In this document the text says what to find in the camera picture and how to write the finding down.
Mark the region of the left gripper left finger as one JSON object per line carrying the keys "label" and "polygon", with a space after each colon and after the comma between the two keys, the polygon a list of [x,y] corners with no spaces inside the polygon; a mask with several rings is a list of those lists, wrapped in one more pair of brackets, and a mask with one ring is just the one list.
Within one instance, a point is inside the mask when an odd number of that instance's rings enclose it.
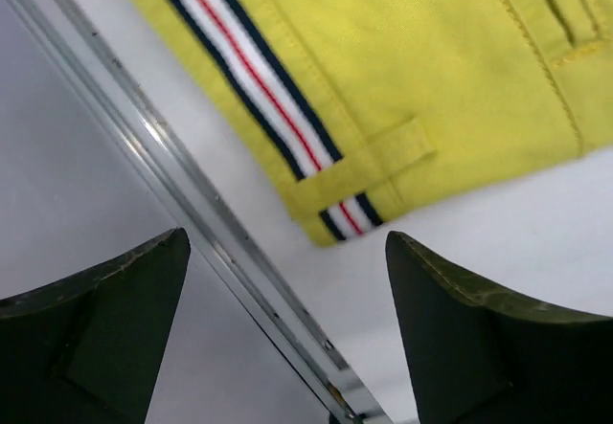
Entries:
{"label": "left gripper left finger", "polygon": [[2,422],[145,422],[190,254],[171,229],[3,299]]}

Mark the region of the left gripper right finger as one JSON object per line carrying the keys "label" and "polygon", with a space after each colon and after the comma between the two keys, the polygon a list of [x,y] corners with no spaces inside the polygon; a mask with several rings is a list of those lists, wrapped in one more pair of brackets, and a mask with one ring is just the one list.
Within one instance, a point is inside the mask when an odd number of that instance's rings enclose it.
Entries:
{"label": "left gripper right finger", "polygon": [[541,301],[392,232],[386,262],[422,423],[608,423],[612,321]]}

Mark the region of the yellow-green trousers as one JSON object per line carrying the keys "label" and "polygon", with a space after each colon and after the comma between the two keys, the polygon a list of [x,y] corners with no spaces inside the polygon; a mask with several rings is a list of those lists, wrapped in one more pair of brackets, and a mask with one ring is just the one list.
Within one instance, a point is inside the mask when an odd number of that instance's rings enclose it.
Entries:
{"label": "yellow-green trousers", "polygon": [[317,245],[612,142],[612,0],[130,0]]}

